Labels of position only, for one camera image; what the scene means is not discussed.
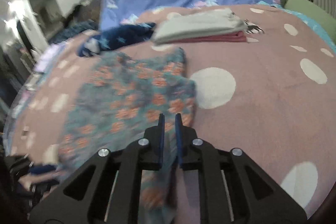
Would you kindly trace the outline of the dark floral pillow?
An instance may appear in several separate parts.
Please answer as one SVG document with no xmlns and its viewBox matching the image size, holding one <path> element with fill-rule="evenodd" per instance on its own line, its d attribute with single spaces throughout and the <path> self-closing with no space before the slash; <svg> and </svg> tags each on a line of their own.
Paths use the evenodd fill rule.
<svg viewBox="0 0 336 224">
<path fill-rule="evenodd" d="M 75 4 L 63 20 L 63 27 L 91 20 L 99 23 L 102 0 L 81 0 Z"/>
</svg>

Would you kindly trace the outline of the dark teal fleece blanket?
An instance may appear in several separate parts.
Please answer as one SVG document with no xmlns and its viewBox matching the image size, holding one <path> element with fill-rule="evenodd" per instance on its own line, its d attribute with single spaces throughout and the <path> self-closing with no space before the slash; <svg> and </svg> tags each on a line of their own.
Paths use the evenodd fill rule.
<svg viewBox="0 0 336 224">
<path fill-rule="evenodd" d="M 97 30 L 98 23 L 93 20 L 86 20 L 83 22 L 77 22 L 72 26 L 67 28 L 63 28 L 59 32 L 57 32 L 54 36 L 48 39 L 49 44 L 59 44 L 69 38 L 73 38 L 74 36 L 86 31 L 86 30 Z"/>
</svg>

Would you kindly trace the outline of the pink spotted bedspread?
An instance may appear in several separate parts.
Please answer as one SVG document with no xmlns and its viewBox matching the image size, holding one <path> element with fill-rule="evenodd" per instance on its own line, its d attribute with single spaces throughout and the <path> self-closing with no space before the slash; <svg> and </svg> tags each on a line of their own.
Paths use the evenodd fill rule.
<svg viewBox="0 0 336 224">
<path fill-rule="evenodd" d="M 31 91 L 18 96 L 7 121 L 4 142 L 9 156 L 27 154 L 35 164 L 53 164 L 56 171 L 19 182 L 51 178 L 60 184 L 59 139 L 78 90 L 99 58 L 122 52 L 132 59 L 163 56 L 176 48 L 186 55 L 185 75 L 196 85 L 194 118 L 197 136 L 215 148 L 242 149 L 305 211 L 306 223 L 335 223 L 335 50 L 304 21 L 265 5 L 233 5 L 145 11 L 135 24 L 154 28 L 175 16 L 221 8 L 231 9 L 247 24 L 247 42 L 155 44 L 147 41 L 119 50 L 79 57 L 85 31 L 66 41 L 49 71 Z M 31 223 L 39 203 L 29 203 L 13 190 L 5 158 L 1 160 L 1 223 Z M 178 148 L 172 174 L 175 205 L 172 223 L 201 223 L 198 173 L 179 166 Z"/>
</svg>

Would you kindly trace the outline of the teal floral garment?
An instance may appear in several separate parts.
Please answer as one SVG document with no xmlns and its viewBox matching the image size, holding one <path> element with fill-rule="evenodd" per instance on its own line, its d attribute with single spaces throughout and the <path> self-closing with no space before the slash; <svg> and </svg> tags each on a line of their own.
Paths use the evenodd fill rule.
<svg viewBox="0 0 336 224">
<path fill-rule="evenodd" d="M 59 139 L 60 178 L 65 179 L 101 148 L 124 149 L 165 117 L 163 166 L 142 173 L 139 223 L 172 223 L 171 193 L 177 145 L 175 116 L 194 118 L 196 85 L 185 75 L 186 55 L 176 48 L 163 56 L 132 59 L 103 54 L 78 90 Z"/>
</svg>

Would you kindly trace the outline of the green pillow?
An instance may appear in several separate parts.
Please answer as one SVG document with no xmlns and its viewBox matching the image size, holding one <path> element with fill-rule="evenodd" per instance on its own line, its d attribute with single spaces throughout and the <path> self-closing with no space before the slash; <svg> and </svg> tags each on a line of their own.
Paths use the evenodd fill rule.
<svg viewBox="0 0 336 224">
<path fill-rule="evenodd" d="M 335 18 L 309 0 L 273 0 L 273 5 L 285 9 L 304 21 L 331 47 L 335 48 Z"/>
</svg>

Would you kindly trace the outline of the folded maroon garment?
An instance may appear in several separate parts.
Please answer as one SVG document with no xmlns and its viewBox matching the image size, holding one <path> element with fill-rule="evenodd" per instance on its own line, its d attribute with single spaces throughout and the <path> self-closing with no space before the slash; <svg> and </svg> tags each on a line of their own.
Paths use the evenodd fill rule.
<svg viewBox="0 0 336 224">
<path fill-rule="evenodd" d="M 247 37 L 244 32 L 238 31 L 230 34 L 220 34 L 212 36 L 185 38 L 185 39 L 175 39 L 169 41 L 169 43 L 198 43 L 198 42 L 247 42 Z"/>
</svg>

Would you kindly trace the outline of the navy star fleece garment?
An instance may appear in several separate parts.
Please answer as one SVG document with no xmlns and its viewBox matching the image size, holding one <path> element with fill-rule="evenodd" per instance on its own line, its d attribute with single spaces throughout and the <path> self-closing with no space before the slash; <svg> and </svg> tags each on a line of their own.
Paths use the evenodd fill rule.
<svg viewBox="0 0 336 224">
<path fill-rule="evenodd" d="M 139 24 L 122 24 L 112 27 L 100 34 L 89 37 L 77 48 L 79 57 L 92 57 L 103 51 L 114 51 L 119 48 L 147 41 L 154 33 L 153 22 Z"/>
</svg>

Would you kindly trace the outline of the folded grey garment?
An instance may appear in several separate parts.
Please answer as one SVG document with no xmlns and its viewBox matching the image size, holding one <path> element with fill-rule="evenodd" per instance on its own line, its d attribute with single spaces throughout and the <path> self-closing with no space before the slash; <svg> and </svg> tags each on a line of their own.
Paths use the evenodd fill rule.
<svg viewBox="0 0 336 224">
<path fill-rule="evenodd" d="M 185 39 L 247 31 L 247 24 L 231 9 L 221 8 L 180 15 L 161 22 L 151 37 L 155 44 Z"/>
</svg>

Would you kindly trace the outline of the folded lavender cloth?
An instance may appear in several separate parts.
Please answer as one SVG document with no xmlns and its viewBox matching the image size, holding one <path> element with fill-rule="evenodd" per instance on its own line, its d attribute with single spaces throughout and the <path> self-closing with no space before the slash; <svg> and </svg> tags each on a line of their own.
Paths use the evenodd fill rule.
<svg viewBox="0 0 336 224">
<path fill-rule="evenodd" d="M 66 46 L 66 42 L 63 41 L 58 44 L 51 44 L 39 57 L 37 63 L 33 67 L 34 73 L 45 73 L 47 68 L 51 65 L 52 61 L 56 58 L 56 56 L 64 50 Z"/>
</svg>

